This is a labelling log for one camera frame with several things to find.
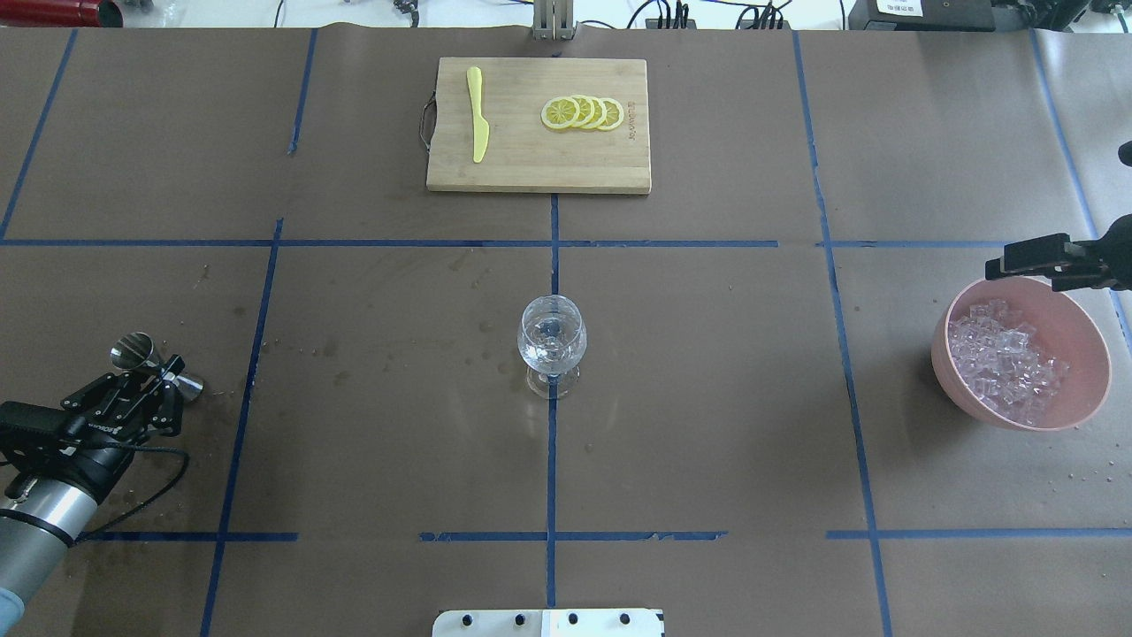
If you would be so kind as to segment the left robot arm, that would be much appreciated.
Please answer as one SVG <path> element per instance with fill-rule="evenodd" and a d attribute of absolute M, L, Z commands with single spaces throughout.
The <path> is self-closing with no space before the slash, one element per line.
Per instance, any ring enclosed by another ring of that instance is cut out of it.
<path fill-rule="evenodd" d="M 74 545 L 125 477 L 138 453 L 162 453 L 153 438 L 180 434 L 186 403 L 185 359 L 106 372 L 59 407 L 5 402 L 3 463 L 16 476 L 1 503 L 3 632 Z"/>

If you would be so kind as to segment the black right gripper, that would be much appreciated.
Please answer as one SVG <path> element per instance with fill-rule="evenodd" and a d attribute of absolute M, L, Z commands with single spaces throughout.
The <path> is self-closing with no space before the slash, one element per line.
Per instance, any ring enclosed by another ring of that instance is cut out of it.
<path fill-rule="evenodd" d="M 1041 235 L 1003 247 L 1002 257 L 985 262 L 985 279 L 1044 277 L 1055 293 L 1079 289 L 1131 287 L 1132 215 L 1121 215 L 1098 241 L 1098 265 L 1088 247 L 1072 242 L 1064 233 Z"/>

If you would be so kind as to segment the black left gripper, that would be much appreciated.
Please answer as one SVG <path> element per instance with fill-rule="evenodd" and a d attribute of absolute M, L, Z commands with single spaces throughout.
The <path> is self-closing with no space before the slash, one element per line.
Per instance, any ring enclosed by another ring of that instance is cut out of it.
<path fill-rule="evenodd" d="M 104 503 L 142 444 L 155 434 L 181 434 L 185 395 L 177 378 L 185 368 L 183 358 L 173 355 L 158 365 L 155 379 L 145 372 L 108 372 L 65 396 L 60 406 L 76 415 L 80 444 L 44 466 L 18 470 L 18 491 L 29 489 L 33 479 L 55 480 Z"/>

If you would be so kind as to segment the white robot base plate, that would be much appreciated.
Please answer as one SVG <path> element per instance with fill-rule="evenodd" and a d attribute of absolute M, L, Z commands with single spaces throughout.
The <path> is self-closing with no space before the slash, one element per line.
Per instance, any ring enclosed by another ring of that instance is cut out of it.
<path fill-rule="evenodd" d="M 573 608 L 453 610 L 436 617 L 432 636 L 664 636 L 662 610 Z"/>

